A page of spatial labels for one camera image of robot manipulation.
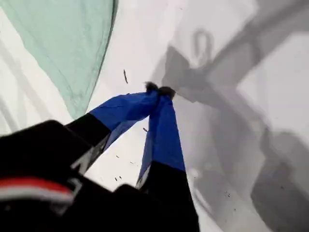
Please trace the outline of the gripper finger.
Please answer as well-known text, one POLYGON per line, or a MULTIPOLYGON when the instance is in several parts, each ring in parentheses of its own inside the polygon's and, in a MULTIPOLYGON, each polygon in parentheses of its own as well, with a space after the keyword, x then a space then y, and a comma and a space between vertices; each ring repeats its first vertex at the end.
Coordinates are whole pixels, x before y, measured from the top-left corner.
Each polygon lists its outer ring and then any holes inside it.
POLYGON ((181 210, 194 210, 172 99, 173 89, 160 87, 149 116, 137 188, 181 210))
POLYGON ((90 145, 90 150, 77 158, 71 168, 85 174, 124 132, 150 115, 159 100, 159 87, 147 82, 145 88, 144 92, 113 97, 66 125, 90 145))

